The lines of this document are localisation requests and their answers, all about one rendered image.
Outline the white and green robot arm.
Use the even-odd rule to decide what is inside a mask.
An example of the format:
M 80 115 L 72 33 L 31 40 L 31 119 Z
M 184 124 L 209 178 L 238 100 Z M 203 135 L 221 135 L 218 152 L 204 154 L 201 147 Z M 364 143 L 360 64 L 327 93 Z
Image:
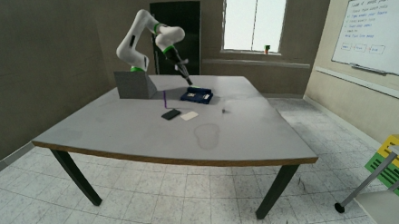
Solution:
M 118 57 L 131 65 L 131 71 L 146 72 L 148 68 L 148 57 L 135 51 L 135 46 L 145 26 L 157 35 L 156 45 L 160 47 L 168 60 L 174 55 L 179 54 L 173 44 L 181 41 L 185 35 L 183 29 L 180 27 L 159 24 L 148 11 L 140 10 L 136 15 L 130 31 L 117 48 Z

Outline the blue telephone handset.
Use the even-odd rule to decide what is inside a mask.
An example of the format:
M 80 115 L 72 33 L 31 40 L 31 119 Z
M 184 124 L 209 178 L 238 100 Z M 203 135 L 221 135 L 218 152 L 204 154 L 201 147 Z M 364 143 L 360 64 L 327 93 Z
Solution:
M 187 91 L 189 92 L 200 92 L 200 93 L 211 93 L 211 89 L 204 89 L 204 88 L 196 88 L 196 87 L 188 87 Z

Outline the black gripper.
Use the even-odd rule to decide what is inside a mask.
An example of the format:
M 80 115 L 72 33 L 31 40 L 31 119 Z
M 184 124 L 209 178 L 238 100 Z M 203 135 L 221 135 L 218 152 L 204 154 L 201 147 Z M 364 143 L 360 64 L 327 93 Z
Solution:
M 189 78 L 189 74 L 186 70 L 185 64 L 180 64 L 180 57 L 176 54 L 173 57 L 170 58 L 170 62 L 172 63 L 172 65 L 175 65 L 175 70 L 181 75 L 181 77 L 183 79 L 185 79 L 188 84 L 191 86 L 193 84 L 193 82 L 191 81 L 191 79 Z

